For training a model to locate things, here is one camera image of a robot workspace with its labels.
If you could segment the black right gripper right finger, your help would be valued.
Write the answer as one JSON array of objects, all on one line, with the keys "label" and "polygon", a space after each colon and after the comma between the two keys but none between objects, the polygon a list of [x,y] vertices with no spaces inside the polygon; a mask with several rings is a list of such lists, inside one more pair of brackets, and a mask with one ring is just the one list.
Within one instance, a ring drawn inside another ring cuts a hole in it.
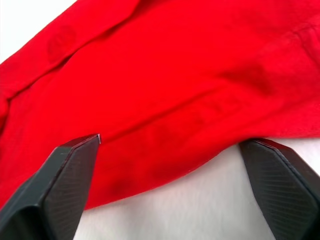
[{"label": "black right gripper right finger", "polygon": [[320,238],[320,177],[291,148],[265,138],[239,144],[254,198],[277,240]]}]

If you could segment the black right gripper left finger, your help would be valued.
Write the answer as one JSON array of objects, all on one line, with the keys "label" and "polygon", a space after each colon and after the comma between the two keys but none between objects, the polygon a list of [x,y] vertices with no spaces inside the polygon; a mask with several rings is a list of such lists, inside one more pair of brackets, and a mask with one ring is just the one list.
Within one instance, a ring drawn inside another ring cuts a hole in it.
[{"label": "black right gripper left finger", "polygon": [[56,147],[0,211],[2,240],[72,240],[88,200],[99,134]]}]

